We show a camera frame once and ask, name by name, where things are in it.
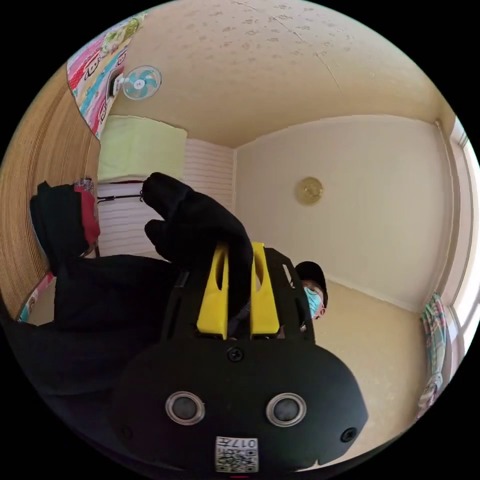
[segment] ceiling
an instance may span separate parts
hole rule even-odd
[[[160,90],[112,114],[182,127],[236,148],[290,125],[356,114],[429,123],[442,95],[398,48],[341,13],[302,0],[178,0],[150,11],[125,71],[153,65]]]

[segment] face mask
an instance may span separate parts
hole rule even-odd
[[[306,298],[308,299],[310,316],[313,318],[322,303],[322,299],[318,293],[311,291],[307,286],[304,286],[303,289],[305,290]]]

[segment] white slatted panel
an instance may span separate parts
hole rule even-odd
[[[234,211],[234,150],[187,138],[183,181]]]
[[[188,138],[185,146],[183,181],[197,192],[212,197],[226,209],[234,209],[234,150]],[[101,183],[98,196],[136,195],[141,183]],[[162,217],[138,198],[119,198],[98,204],[102,257],[108,255],[148,255],[157,257],[145,235],[145,224]]]
[[[141,183],[101,183],[98,185],[98,196],[136,195],[141,189]],[[139,198],[118,198],[99,203],[98,219],[98,248],[102,257],[155,251],[144,227],[149,220],[161,220],[162,217]]]

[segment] wall fan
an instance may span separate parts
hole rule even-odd
[[[120,89],[130,100],[144,100],[151,97],[162,84],[162,74],[154,66],[139,66],[127,75],[120,73],[110,83],[110,95],[115,97]]]

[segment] black glove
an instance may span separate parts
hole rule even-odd
[[[241,222],[213,198],[163,173],[143,183],[143,201],[164,220],[151,220],[145,233],[157,253],[189,271],[211,259],[218,242],[228,245],[228,316],[237,315],[250,298],[252,243]]]

